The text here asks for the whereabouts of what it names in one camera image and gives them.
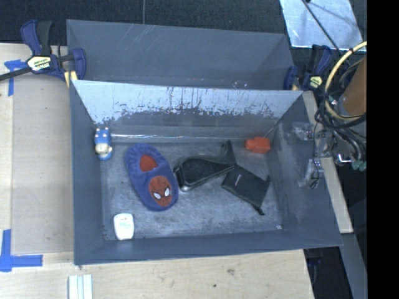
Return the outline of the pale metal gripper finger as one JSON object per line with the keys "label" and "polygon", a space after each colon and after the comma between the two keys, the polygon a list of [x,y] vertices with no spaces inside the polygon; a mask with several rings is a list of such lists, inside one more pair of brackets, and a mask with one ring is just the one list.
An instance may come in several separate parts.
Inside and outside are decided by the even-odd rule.
{"label": "pale metal gripper finger", "polygon": [[306,122],[293,122],[292,133],[302,141],[310,141],[314,139],[315,126]]}
{"label": "pale metal gripper finger", "polygon": [[315,189],[324,177],[325,169],[320,158],[310,159],[304,177],[299,181],[299,187],[303,189]]}

